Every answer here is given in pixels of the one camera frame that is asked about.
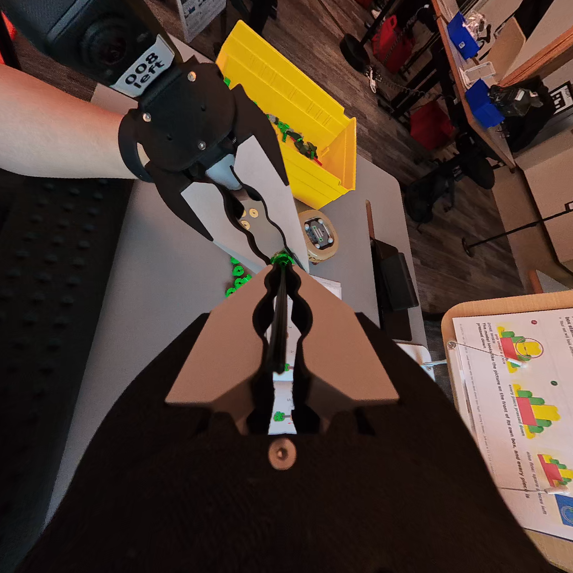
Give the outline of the tan round toy pot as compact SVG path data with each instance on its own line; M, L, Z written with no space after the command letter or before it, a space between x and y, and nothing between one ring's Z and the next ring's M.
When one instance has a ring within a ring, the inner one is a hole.
M331 220L321 211L313 209L298 212L298 218L309 261L318 265L333 258L338 252L339 237Z

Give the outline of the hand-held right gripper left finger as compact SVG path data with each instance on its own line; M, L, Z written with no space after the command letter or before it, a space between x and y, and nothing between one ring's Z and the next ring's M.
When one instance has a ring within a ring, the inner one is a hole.
M264 365L266 337L256 331L253 315L268 293L265 279L272 269L263 268L209 313L166 405L229 414L240 434L252 432L247 420L254 412L262 415L262 433L268 433L275 390Z

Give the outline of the printed paper tag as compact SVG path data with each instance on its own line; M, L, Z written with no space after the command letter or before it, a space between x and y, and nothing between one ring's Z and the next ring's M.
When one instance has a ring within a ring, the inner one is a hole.
M176 1L184 40L190 43L226 8L227 1Z

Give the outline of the grey desk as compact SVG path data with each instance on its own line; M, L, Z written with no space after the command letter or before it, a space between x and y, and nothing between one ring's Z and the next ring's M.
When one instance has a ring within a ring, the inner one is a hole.
M399 182L360 155L356 164L356 189L322 210L339 234L338 253L311 274L340 282L342 300L379 325L366 200L375 237L405 254L414 284L416 279ZM229 256L176 218L153 185L137 182L44 525L111 406L200 314L224 300L228 276Z

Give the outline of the pile of loose bricks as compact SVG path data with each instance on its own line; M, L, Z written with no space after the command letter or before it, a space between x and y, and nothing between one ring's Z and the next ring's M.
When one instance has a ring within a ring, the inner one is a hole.
M318 155L318 147L315 144L306 140L301 133L295 131L288 123L281 121L277 116L271 113L267 113L266 116L271 124L278 129L282 143L286 143L287 140L290 140L299 154L320 167L323 167L323 163L320 161Z

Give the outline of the black toy set box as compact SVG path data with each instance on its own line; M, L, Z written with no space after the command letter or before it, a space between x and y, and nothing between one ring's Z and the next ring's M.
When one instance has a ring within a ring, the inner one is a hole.
M365 208L381 330L394 340L412 342L409 310L418 307L419 301L405 254L375 237L369 200Z

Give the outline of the long wooden-edged desk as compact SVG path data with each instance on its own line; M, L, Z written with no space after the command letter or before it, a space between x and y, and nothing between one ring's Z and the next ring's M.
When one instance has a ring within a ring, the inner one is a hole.
M432 4L437 16L440 39L455 82L455 94L459 96L465 119L476 136L489 147L498 160L506 165L511 173L515 173L516 163L505 139L492 127L484 129L474 117L466 100L466 88L462 82L461 71L467 64L457 53L447 31L447 23L458 11L457 5L454 1L432 1ZM499 85L506 88L534 76L546 78L571 60L572 1L554 1L530 38L526 40Z

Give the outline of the printed instruction sheet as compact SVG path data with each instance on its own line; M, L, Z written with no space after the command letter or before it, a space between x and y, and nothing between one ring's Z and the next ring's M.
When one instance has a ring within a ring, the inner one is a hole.
M572 308L453 319L466 424L525 529L572 540Z

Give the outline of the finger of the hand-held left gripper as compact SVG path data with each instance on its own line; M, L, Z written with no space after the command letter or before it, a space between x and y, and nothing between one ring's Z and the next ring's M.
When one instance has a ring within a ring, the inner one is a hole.
M214 183L191 183L182 191L182 198L206 228L213 243L228 255L258 273L268 263L254 253L247 234L237 229L225 210L224 195Z
M254 135L238 146L233 171L245 190L258 192L266 207L266 217L283 233L284 245L296 257L299 266L309 271L303 229L290 186L283 182Z

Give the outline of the black wristband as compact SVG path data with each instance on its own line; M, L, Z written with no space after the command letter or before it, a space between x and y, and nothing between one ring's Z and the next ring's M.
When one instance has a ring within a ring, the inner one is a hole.
M139 142L137 140L136 119L138 110L130 109L123 116L118 126L118 148L125 167L139 180L146 183L154 183L153 178L142 163L139 156Z

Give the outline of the black office chair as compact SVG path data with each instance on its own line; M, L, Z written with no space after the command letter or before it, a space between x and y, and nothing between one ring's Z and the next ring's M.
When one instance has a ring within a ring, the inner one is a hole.
M441 199L446 199L445 212L455 207L455 187L463 178L485 190L492 190L495 184L495 169L485 147L467 133L456 138L455 147L454 157L438 161L434 169L402 192L405 213L419 226L432 221L434 205Z

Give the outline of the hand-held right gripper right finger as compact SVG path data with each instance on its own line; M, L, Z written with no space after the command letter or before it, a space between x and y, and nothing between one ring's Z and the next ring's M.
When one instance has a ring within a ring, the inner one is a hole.
M324 431L341 412L393 405L399 394L349 305L292 267L297 341L292 421L297 433Z

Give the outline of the row of small green pieces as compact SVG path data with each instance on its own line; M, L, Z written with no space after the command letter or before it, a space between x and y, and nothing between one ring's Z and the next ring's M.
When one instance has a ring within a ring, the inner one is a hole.
M253 278L253 275L250 273L250 271L235 257L230 257L230 264L232 266L232 278L230 284L225 290L225 298L231 296L233 293L239 290L240 287L248 283Z

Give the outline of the long black axle rod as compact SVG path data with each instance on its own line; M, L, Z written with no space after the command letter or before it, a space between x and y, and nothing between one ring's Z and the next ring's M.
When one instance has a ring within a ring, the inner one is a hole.
M286 340L288 333L287 265L279 263L278 269L280 271L280 281L275 299L275 312L271 323L266 368L269 372L280 375L285 371Z

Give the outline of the person's left forearm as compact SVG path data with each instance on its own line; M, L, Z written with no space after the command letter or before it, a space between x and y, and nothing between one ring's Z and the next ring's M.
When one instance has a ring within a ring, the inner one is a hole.
M122 116L1 65L1 169L42 178L135 179L118 146Z

